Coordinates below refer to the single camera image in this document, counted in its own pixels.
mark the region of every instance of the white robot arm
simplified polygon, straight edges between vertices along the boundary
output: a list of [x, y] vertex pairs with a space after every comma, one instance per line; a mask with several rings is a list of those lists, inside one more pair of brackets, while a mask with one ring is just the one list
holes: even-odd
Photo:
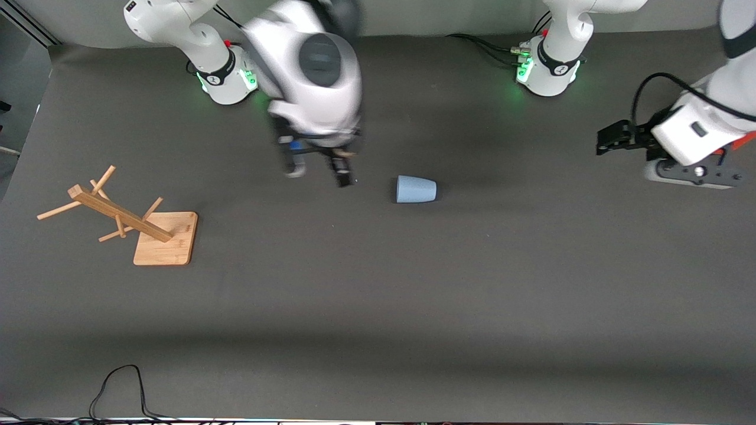
[[123, 16], [139, 38], [173, 45], [197, 68], [202, 87], [219, 104], [235, 104], [257, 88], [252, 63], [239, 46], [227, 46], [215, 30], [195, 21], [218, 0], [129, 0]]
[[693, 86], [676, 76], [656, 73], [645, 85], [665, 77], [686, 91], [670, 107], [641, 126], [622, 120], [601, 130], [596, 153], [647, 149], [649, 180], [707, 188], [739, 185], [744, 174], [726, 162], [727, 153], [756, 136], [756, 1], [723, 0], [720, 33], [727, 63]]
[[589, 14], [637, 11], [647, 0], [544, 0], [553, 22], [548, 34], [536, 35], [520, 48], [530, 54], [518, 70], [517, 82], [540, 96], [556, 96], [575, 80], [579, 57], [593, 35]]
[[351, 43], [360, 19], [356, 0], [280, 0], [244, 25], [289, 177], [301, 176], [301, 155], [316, 151], [329, 158], [340, 187], [352, 183], [362, 78]]

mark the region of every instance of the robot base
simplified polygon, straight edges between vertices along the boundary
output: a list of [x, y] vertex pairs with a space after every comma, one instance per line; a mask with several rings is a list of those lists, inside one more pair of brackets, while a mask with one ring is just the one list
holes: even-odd
[[[543, 40], [543, 36], [535, 36], [527, 42], [520, 43], [521, 48], [530, 48], [531, 52], [536, 52], [538, 44]], [[562, 76], [551, 75], [549, 68], [541, 62], [537, 54], [531, 56], [517, 68], [516, 81], [528, 88], [531, 92], [539, 96], [551, 97], [556, 96], [575, 81], [575, 73], [580, 67], [580, 61], [571, 70]]]
[[694, 166], [681, 166], [679, 163], [674, 163], [673, 166], [667, 166], [664, 167], [666, 163], [669, 163], [671, 160], [653, 160], [646, 163], [646, 166], [643, 168], [643, 176], [646, 177], [646, 180], [650, 181], [660, 181], [662, 183], [671, 183], [673, 185], [687, 185], [687, 186], [696, 186], [697, 188], [709, 188], [709, 189], [729, 189], [734, 188], [738, 185], [739, 181], [742, 180], [742, 175], [738, 175], [739, 177], [737, 179], [732, 178], [731, 176], [723, 176], [722, 178], [716, 178], [713, 181], [710, 182], [694, 182], [690, 179], [684, 179], [684, 178], [671, 178], [675, 174], [677, 174], [676, 168], [681, 169], [691, 169], [694, 170], [696, 167]]
[[232, 45], [231, 53], [235, 56], [234, 70], [221, 85], [212, 85], [197, 75], [202, 83], [202, 90], [210, 95], [217, 104], [232, 105], [239, 103], [257, 88], [257, 78], [252, 71], [252, 61], [239, 46]]

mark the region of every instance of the gray table surface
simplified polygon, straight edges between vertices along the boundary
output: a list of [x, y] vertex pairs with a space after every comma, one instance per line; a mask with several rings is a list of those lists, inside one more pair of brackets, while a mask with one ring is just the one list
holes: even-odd
[[[133, 362], [180, 416], [756, 421], [756, 181], [594, 156], [645, 75], [723, 63], [715, 31], [599, 34], [558, 98], [459, 39], [358, 53], [369, 145], [338, 189], [319, 157], [284, 178], [263, 97], [213, 104], [178, 50], [55, 51], [0, 206], [2, 405], [78, 416]], [[676, 98], [654, 83], [641, 117]], [[36, 221], [111, 163], [114, 200], [200, 214], [190, 265], [133, 266], [136, 236], [98, 243], [114, 224], [83, 208]], [[389, 202], [398, 174], [444, 198]], [[133, 376], [99, 413], [138, 414]]]

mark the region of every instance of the blue cup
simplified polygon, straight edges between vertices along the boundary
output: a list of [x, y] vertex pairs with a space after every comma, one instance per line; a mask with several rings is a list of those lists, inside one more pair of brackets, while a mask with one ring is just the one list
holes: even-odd
[[435, 181], [400, 175], [396, 180], [396, 203], [422, 203], [435, 200]]

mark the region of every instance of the blurred robot arm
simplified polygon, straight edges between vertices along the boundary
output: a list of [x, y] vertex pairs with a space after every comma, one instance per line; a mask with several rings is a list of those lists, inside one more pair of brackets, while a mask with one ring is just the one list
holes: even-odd
[[360, 19], [357, 0], [280, 0], [243, 27], [289, 177], [304, 174], [304, 153], [318, 152], [340, 187], [352, 184], [349, 158], [361, 144], [352, 47]]
[[[743, 181], [743, 173], [726, 159], [756, 135], [756, 1], [723, 0], [719, 20], [727, 63], [693, 86], [667, 73], [647, 77], [636, 93], [631, 119], [599, 132], [597, 154], [645, 148], [646, 177], [653, 181], [719, 189]], [[640, 94], [658, 77], [686, 91], [638, 126]]]

